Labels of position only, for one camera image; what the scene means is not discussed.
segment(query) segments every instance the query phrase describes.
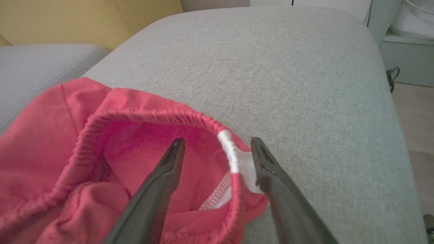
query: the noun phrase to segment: shelf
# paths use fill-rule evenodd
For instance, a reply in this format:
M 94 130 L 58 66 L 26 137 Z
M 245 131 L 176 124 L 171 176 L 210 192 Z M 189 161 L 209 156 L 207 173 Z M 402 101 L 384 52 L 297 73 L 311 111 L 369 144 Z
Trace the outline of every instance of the shelf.
M 422 44 L 422 45 L 433 45 L 434 40 L 426 40 L 414 37 L 406 37 L 399 36 L 393 33 L 391 30 L 388 30 L 386 36 L 383 39 L 383 42 L 393 42 L 393 43 L 411 43 L 411 44 Z

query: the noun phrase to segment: yellow backrest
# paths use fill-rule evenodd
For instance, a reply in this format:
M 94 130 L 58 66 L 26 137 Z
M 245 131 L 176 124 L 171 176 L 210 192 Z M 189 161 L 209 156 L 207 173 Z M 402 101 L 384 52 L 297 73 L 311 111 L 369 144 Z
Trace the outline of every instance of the yellow backrest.
M 93 43 L 113 50 L 176 13 L 180 0 L 0 0 L 0 34 L 12 45 Z

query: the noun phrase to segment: red garment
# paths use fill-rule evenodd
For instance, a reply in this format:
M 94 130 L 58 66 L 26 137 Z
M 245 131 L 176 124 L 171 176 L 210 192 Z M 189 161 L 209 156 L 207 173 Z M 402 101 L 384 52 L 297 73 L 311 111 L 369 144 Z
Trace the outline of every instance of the red garment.
M 171 142 L 183 137 L 180 183 L 161 243 L 239 243 L 244 224 L 268 200 L 246 187 L 232 152 L 250 149 L 226 130 L 146 92 L 87 78 L 52 87 L 0 137 L 0 240 L 101 243 Z M 226 144 L 217 139 L 224 133 Z

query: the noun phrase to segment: gray sofa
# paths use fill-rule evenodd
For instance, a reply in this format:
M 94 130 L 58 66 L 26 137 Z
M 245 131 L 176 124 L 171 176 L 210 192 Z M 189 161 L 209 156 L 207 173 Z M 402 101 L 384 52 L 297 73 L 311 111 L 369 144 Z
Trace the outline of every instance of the gray sofa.
M 14 91 L 16 112 L 66 80 L 34 81 L 38 71 L 24 65 L 20 72 L 0 83 L 2 96 Z M 427 242 L 381 55 L 349 14 L 298 7 L 174 15 L 83 76 L 186 103 L 247 144 L 261 137 L 340 243 Z M 278 242 L 269 209 L 247 225 L 244 242 Z

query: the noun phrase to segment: white plastic bag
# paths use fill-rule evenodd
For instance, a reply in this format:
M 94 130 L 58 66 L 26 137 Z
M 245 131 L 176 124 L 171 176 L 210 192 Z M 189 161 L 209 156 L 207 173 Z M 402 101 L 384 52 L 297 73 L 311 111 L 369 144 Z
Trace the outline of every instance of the white plastic bag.
M 404 0 L 390 29 L 400 36 L 434 40 L 434 0 Z

